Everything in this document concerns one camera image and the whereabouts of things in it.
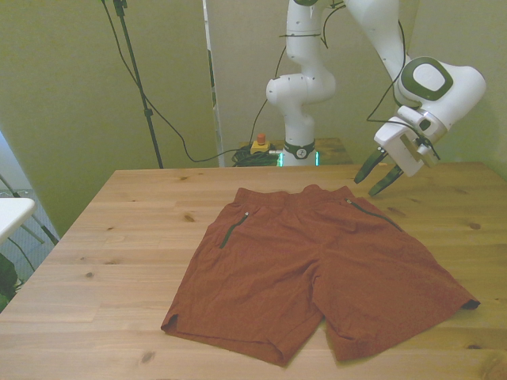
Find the white wall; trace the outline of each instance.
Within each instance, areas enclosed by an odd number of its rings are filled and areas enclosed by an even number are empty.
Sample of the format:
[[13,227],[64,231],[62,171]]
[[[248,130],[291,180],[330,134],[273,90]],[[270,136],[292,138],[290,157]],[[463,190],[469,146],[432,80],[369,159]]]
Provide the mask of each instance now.
[[[28,190],[32,186],[23,170],[19,166],[19,162],[14,157],[13,151],[9,148],[9,144],[0,132],[0,174],[5,178],[14,190]],[[7,187],[0,181],[0,190],[6,190]]]

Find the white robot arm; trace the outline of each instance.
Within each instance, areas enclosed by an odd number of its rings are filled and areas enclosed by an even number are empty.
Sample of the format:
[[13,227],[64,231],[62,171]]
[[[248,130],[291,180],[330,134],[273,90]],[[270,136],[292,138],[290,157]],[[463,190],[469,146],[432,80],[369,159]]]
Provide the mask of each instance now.
[[[314,123],[301,107],[334,94],[334,77],[319,52],[322,11],[333,4],[330,0],[289,2],[288,56],[303,73],[274,79],[266,91],[270,103],[284,114],[286,165],[313,165],[309,151],[314,147]],[[401,106],[397,116],[376,133],[379,149],[355,179],[361,182],[389,154],[397,165],[370,191],[375,195],[403,173],[410,177],[424,164],[437,163],[433,144],[478,103],[486,83],[472,67],[451,66],[430,57],[410,59],[398,26],[398,0],[345,0],[345,5],[382,59]]]
[[398,28],[398,0],[345,0],[347,9],[379,53],[401,105],[375,134],[378,150],[364,163],[361,182],[388,154],[396,166],[369,192],[375,195],[403,173],[413,176],[439,158],[433,145],[478,103],[486,82],[473,67],[452,66],[430,57],[410,59]]
[[314,120],[303,113],[303,105],[330,99],[334,76],[324,67],[320,35],[325,1],[300,5],[291,0],[287,17],[287,55],[301,66],[300,74],[271,80],[266,96],[279,108],[285,121],[284,164],[315,165]]

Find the red shorts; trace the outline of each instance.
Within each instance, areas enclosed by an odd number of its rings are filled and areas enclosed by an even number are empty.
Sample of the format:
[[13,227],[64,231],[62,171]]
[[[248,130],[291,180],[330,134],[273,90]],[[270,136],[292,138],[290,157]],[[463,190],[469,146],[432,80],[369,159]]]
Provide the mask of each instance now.
[[326,318],[337,360],[382,352],[479,302],[348,188],[244,188],[208,227],[162,329],[284,366]]

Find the zipper pocket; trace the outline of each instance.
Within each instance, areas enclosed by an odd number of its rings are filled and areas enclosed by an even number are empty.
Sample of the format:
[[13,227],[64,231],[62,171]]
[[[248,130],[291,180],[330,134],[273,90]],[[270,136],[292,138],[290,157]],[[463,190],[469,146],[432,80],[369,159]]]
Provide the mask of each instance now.
[[236,228],[237,226],[241,226],[243,224],[243,222],[246,221],[246,218],[248,218],[248,215],[249,213],[246,212],[245,213],[245,216],[243,216],[243,218],[237,222],[236,224],[233,224],[229,230],[227,231],[227,233],[225,234],[225,238],[223,239],[222,241],[222,244],[220,245],[220,249],[223,249],[223,247],[225,247],[225,244],[227,244],[227,241],[229,240],[229,238],[231,237],[231,234],[232,234],[232,231],[234,231],[234,228]]
[[383,215],[379,215],[379,214],[375,214],[374,212],[370,212],[370,211],[367,211],[365,209],[363,209],[359,204],[357,203],[354,203],[352,200],[350,199],[347,199],[345,198],[345,200],[347,201],[348,204],[351,204],[353,205],[357,210],[359,211],[363,211],[365,214],[368,214],[368,215],[371,215],[371,216],[375,216],[377,218],[381,218],[387,222],[389,222],[390,224],[392,224],[393,226],[395,226],[398,230],[400,230],[401,232],[403,232],[403,230],[396,224],[394,223],[392,220],[390,220],[388,217],[386,216],[383,216]]

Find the shorts leg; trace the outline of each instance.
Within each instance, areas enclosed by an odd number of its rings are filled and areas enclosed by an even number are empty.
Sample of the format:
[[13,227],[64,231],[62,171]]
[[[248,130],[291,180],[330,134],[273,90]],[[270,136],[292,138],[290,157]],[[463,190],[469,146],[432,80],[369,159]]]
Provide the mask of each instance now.
[[478,306],[422,243],[375,217],[385,215],[366,200],[349,199],[325,212],[339,216],[335,239],[323,247],[326,265],[314,301],[338,360],[382,352],[463,306]]
[[191,260],[166,333],[288,363],[322,313],[311,301],[318,249],[285,198],[224,208]]

